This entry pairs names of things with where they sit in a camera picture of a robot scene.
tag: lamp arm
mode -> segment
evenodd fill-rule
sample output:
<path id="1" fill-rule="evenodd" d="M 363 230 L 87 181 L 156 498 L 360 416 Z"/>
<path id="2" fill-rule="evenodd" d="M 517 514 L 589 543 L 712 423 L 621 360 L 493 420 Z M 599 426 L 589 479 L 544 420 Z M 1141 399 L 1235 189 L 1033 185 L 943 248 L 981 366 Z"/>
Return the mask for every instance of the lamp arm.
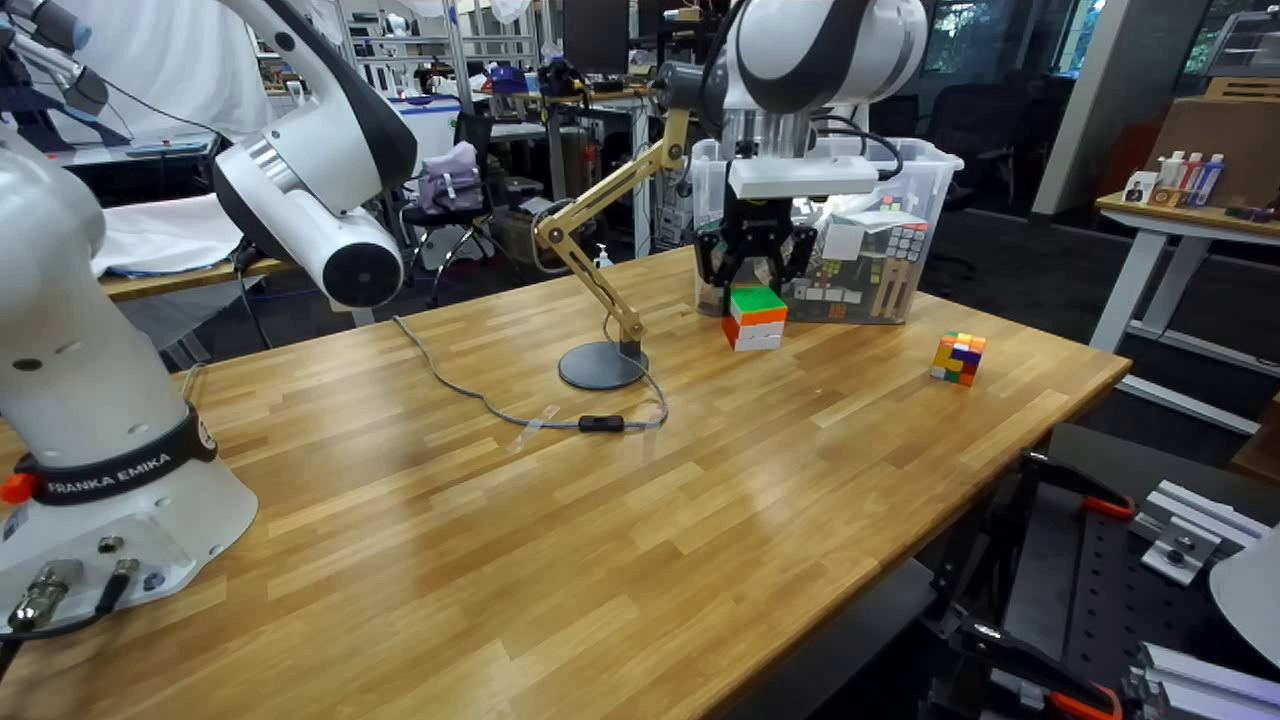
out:
<path id="1" fill-rule="evenodd" d="M 595 272 L 595 263 L 583 254 L 583 248 L 575 245 L 575 230 L 583 222 L 590 222 L 607 204 L 623 201 L 637 185 L 642 185 L 657 172 L 679 167 L 687 146 L 687 110 L 669 109 L 663 110 L 663 136 L 657 144 L 646 144 L 641 155 L 632 155 L 623 167 L 607 172 L 599 185 L 590 185 L 589 193 L 578 193 L 570 204 L 563 204 L 560 213 L 544 214 L 531 229 L 537 248 L 548 248 L 560 254 L 563 267 L 570 267 L 570 277 L 578 283 L 589 283 L 589 292 L 595 292 L 595 300 L 602 304 L 607 315 L 615 315 L 621 325 L 621 343 L 641 343 L 641 315 L 615 296 L 615 288 Z"/>

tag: desk lamp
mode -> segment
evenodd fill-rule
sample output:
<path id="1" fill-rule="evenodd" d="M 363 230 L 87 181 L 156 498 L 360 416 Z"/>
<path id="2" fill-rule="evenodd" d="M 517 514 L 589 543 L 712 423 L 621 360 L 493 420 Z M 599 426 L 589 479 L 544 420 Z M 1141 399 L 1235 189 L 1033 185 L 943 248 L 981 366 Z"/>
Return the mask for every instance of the desk lamp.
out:
<path id="1" fill-rule="evenodd" d="M 641 384 L 646 371 L 646 360 L 641 351 L 642 325 L 641 315 L 615 296 L 615 288 L 595 272 L 589 253 L 575 245 L 575 230 L 590 222 L 607 204 L 623 201 L 637 185 L 642 185 L 657 172 L 679 167 L 687 144 L 687 110 L 669 109 L 663 110 L 663 136 L 646 144 L 641 155 L 632 155 L 623 167 L 607 172 L 599 185 L 578 193 L 560 213 L 544 214 L 531 229 L 537 248 L 548 248 L 560 254 L 560 263 L 595 292 L 607 320 L 621 325 L 615 340 L 570 346 L 560 360 L 560 378 L 583 391 L 615 391 L 628 384 Z"/>

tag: computer screen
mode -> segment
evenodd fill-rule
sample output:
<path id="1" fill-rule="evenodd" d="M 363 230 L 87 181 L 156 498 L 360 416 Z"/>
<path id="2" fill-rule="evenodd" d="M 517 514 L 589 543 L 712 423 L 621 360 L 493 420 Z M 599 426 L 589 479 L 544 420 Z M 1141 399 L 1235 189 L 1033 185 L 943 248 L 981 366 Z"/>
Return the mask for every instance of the computer screen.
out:
<path id="1" fill-rule="evenodd" d="M 563 0 L 563 58 L 578 73 L 628 73 L 628 0 Z"/>

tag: gray wall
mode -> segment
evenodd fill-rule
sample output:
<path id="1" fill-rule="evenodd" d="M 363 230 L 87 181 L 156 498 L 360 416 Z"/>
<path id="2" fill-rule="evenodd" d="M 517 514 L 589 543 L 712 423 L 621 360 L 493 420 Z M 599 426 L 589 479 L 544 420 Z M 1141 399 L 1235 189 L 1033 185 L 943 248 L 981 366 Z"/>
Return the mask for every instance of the gray wall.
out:
<path id="1" fill-rule="evenodd" d="M 1033 213 L 1093 204 L 1129 125 L 1161 125 L 1206 0 L 1107 0 Z"/>

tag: lamp base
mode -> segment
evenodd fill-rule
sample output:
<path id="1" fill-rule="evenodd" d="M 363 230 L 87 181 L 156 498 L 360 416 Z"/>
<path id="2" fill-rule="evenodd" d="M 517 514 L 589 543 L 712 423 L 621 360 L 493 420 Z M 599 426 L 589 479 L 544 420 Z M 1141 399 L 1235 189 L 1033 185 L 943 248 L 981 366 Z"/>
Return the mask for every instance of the lamp base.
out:
<path id="1" fill-rule="evenodd" d="M 642 351 L 628 354 L 621 343 L 583 343 L 560 354 L 560 378 L 583 391 L 615 391 L 641 384 L 646 371 Z"/>

